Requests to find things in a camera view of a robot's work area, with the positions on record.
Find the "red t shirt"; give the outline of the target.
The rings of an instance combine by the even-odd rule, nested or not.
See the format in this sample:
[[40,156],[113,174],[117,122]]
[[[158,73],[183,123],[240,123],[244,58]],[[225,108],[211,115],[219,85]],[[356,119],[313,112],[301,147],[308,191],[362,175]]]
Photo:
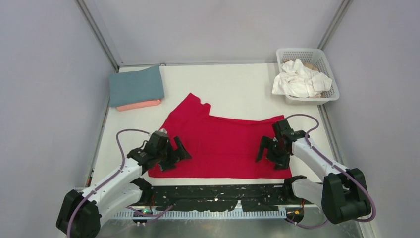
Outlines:
[[166,118],[162,128],[175,146],[178,136],[191,159],[162,171],[148,170],[152,178],[287,179],[290,168],[276,170],[266,158],[256,162],[262,136],[274,137],[272,124],[283,115],[264,120],[229,119],[210,115],[211,105],[190,93]]

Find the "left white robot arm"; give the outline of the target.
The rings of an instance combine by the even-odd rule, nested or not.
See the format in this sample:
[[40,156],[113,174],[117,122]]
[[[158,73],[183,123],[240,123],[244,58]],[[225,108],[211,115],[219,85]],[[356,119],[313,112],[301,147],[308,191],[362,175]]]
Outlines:
[[65,195],[55,225],[60,231],[69,238],[96,237],[117,212],[135,203],[151,204],[152,185],[143,178],[147,170],[155,165],[162,171],[174,169],[176,163],[192,158],[178,136],[175,147],[164,129],[148,136],[140,147],[121,152],[121,164],[101,181]]

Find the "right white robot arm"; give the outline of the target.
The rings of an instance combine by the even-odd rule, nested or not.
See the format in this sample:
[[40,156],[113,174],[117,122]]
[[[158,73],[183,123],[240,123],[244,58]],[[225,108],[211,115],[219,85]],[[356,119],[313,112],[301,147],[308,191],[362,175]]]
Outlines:
[[288,203],[309,201],[320,208],[327,221],[340,224],[349,220],[369,222],[376,207],[369,195],[364,173],[349,169],[325,154],[311,139],[310,132],[295,131],[287,119],[272,125],[274,137],[262,136],[256,161],[263,156],[274,162],[276,169],[289,167],[291,156],[302,160],[318,176],[321,183],[306,176],[294,176],[283,183],[283,198]]

